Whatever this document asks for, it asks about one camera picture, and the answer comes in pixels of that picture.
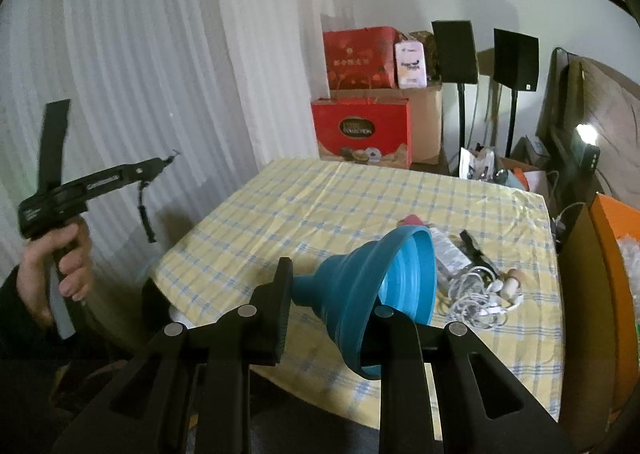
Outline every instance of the white curtain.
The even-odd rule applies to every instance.
[[[90,202],[98,319],[140,341],[135,279],[269,161],[316,156],[309,110],[327,94],[323,23],[345,0],[4,0],[0,5],[0,267],[22,247],[44,104],[71,98],[63,180],[178,150],[145,191]]]

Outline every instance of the red box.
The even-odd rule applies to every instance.
[[[311,104],[320,158],[408,169],[408,98],[342,98]]]
[[[396,88],[395,29],[331,31],[322,38],[329,89]]]

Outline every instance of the human hand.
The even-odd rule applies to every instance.
[[[64,228],[51,230],[36,241],[31,241],[22,254],[18,268],[16,288],[18,296],[41,327],[53,323],[46,293],[45,259],[54,250],[65,247],[76,240],[78,247],[66,254],[58,264],[66,277],[58,289],[63,297],[82,300],[94,283],[92,263],[89,258],[91,239],[89,229],[82,217],[78,217]]]

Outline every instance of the black pole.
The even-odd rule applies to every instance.
[[[465,84],[458,84],[458,109],[460,115],[458,116],[460,122],[460,144],[458,145],[458,152],[460,149],[465,148]]]
[[[516,125],[516,104],[518,103],[518,92],[511,89],[511,116],[509,117],[509,132],[507,134],[507,148],[504,156],[511,156],[511,145],[513,144],[513,129]]]

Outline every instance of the yellow plaid tablecloth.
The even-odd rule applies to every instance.
[[[379,239],[409,214],[450,234],[463,229],[500,269],[527,274],[525,302],[480,338],[558,418],[564,362],[556,255],[542,197],[498,185],[406,170],[281,159],[233,194],[169,250],[159,289],[196,325],[249,301],[278,259],[313,273],[327,257]],[[433,325],[447,320],[436,305]],[[275,368],[257,373],[301,399],[358,423],[380,426],[380,383],[351,372],[322,322],[292,305]],[[440,420],[427,366],[434,430]]]

